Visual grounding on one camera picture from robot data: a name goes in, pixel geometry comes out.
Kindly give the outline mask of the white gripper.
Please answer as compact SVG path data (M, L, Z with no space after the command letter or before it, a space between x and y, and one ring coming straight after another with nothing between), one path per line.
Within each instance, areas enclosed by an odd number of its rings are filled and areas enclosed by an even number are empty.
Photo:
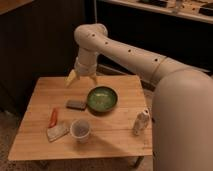
M96 73L96 68L96 64L85 65L80 63L79 60L76 60L74 64L74 70L69 73L68 77L65 80L65 85L69 87L72 83L80 79L79 76L90 76L90 79L93 81L93 83L97 85L97 76L93 75Z

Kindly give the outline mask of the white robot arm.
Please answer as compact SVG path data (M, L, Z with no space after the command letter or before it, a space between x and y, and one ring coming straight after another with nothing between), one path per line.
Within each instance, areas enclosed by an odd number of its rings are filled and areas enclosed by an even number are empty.
M213 171L213 78L172 58L108 37L106 27L83 24L67 80L96 76L102 54L155 87L152 100L154 171Z

